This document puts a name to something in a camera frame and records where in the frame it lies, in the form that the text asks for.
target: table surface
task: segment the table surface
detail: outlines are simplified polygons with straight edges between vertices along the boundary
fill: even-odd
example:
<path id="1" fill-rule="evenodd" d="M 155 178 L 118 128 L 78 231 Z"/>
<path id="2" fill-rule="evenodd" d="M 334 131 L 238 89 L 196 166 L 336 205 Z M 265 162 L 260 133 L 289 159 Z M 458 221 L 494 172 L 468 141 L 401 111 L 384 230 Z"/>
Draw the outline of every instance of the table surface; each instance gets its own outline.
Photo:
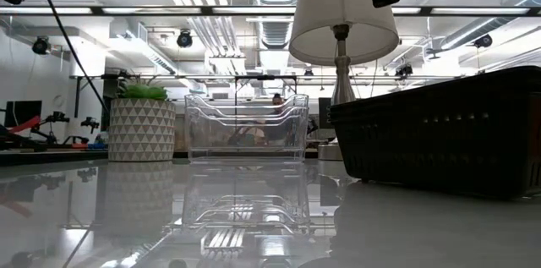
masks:
<path id="1" fill-rule="evenodd" d="M 306 202 L 310 231 L 270 229 L 264 221 L 284 216 L 253 214 L 236 258 L 202 253 L 201 238 L 221 230 L 195 231 L 184 220 L 208 195 L 288 199 L 292 191 Z M 9 167 L 0 170 L 0 228 L 0 267 L 21 252 L 32 254 L 31 267 L 46 268 L 63 267 L 71 254 L 68 267 L 165 268 L 175 259 L 200 268 L 541 265 L 541 197 L 487 200 L 360 183 L 337 161 Z"/>

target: white geometric planter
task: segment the white geometric planter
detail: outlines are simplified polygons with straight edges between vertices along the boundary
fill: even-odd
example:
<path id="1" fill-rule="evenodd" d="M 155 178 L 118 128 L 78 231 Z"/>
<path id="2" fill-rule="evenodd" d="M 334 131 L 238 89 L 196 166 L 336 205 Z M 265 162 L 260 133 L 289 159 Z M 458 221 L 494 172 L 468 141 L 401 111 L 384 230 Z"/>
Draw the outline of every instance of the white geometric planter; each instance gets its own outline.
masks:
<path id="1" fill-rule="evenodd" d="M 109 128 L 109 161 L 170 161 L 175 106 L 153 99 L 115 99 Z"/>

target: person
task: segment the person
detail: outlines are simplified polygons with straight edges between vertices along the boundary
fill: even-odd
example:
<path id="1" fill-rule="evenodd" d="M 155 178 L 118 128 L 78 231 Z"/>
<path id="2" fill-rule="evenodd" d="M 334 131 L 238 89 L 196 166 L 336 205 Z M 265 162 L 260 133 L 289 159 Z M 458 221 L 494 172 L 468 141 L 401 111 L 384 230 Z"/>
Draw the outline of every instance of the person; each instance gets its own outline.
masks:
<path id="1" fill-rule="evenodd" d="M 284 104 L 284 100 L 281 98 L 280 94 L 274 94 L 274 97 L 272 97 L 272 105 L 273 106 L 280 106 Z M 277 107 L 275 108 L 274 112 L 272 114 L 279 115 L 281 111 L 283 110 L 283 107 Z"/>
<path id="2" fill-rule="evenodd" d="M 274 94 L 272 97 L 272 105 L 277 106 L 271 115 L 280 115 L 283 112 L 284 100 L 281 98 L 280 94 Z M 265 137 L 267 139 L 267 145 L 270 146 L 285 146 L 285 138 L 290 135 L 292 132 L 291 125 L 288 125 L 290 121 L 286 121 L 279 126 L 269 126 L 265 128 Z"/>

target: security camera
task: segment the security camera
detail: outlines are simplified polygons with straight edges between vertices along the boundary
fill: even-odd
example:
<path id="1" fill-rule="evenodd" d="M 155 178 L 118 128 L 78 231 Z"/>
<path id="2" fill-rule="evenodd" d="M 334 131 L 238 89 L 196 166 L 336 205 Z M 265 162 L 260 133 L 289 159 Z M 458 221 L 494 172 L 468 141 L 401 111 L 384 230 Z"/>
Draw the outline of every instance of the security camera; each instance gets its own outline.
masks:
<path id="1" fill-rule="evenodd" d="M 413 74 L 413 68 L 412 65 L 409 63 L 404 64 L 403 66 L 399 66 L 396 68 L 396 77 L 406 78 L 408 75 Z"/>
<path id="2" fill-rule="evenodd" d="M 314 72 L 312 71 L 312 69 L 306 69 L 304 71 L 304 75 L 307 76 L 307 77 L 314 77 Z"/>
<path id="3" fill-rule="evenodd" d="M 46 36 L 38 36 L 37 40 L 32 45 L 32 52 L 40 56 L 46 56 L 51 53 L 51 44 Z"/>
<path id="4" fill-rule="evenodd" d="M 489 35 L 485 35 L 485 36 L 481 36 L 480 38 L 478 38 L 477 40 L 475 40 L 473 42 L 473 45 L 476 47 L 476 48 L 480 48 L 480 47 L 490 47 L 492 45 L 492 37 L 489 36 Z"/>
<path id="5" fill-rule="evenodd" d="M 193 43 L 194 41 L 190 35 L 190 30 L 180 30 L 180 36 L 178 36 L 177 44 L 181 48 L 188 48 L 191 47 Z"/>

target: ceiling light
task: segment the ceiling light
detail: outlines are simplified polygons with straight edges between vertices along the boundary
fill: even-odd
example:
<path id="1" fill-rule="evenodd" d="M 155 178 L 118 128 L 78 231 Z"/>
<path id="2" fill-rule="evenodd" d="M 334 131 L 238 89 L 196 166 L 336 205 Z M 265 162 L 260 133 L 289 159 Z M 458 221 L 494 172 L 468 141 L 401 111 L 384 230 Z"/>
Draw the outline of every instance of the ceiling light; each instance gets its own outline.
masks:
<path id="1" fill-rule="evenodd" d="M 529 8 L 434 8 L 432 14 L 525 14 Z"/>
<path id="2" fill-rule="evenodd" d="M 92 14 L 86 7 L 56 7 L 58 14 Z M 52 14 L 49 7 L 0 7 L 0 14 Z"/>
<path id="3" fill-rule="evenodd" d="M 187 79 L 235 79 L 235 76 L 232 75 L 216 75 L 216 76 L 197 76 L 197 75 L 188 75 L 186 76 Z"/>
<path id="4" fill-rule="evenodd" d="M 284 14 L 294 15 L 295 6 L 216 7 L 215 14 Z"/>
<path id="5" fill-rule="evenodd" d="M 130 8 L 130 7 L 106 7 L 104 14 L 201 14 L 199 7 L 151 7 L 151 8 Z"/>
<path id="6" fill-rule="evenodd" d="M 421 8 L 419 7 L 393 7 L 392 13 L 393 14 L 418 14 L 421 12 Z"/>
<path id="7" fill-rule="evenodd" d="M 248 23 L 293 23 L 293 17 L 289 18 L 246 18 Z"/>
<path id="8" fill-rule="evenodd" d="M 421 41 L 421 39 L 422 37 L 420 36 L 401 36 L 399 45 L 415 46 L 417 43 L 419 43 L 419 41 Z"/>

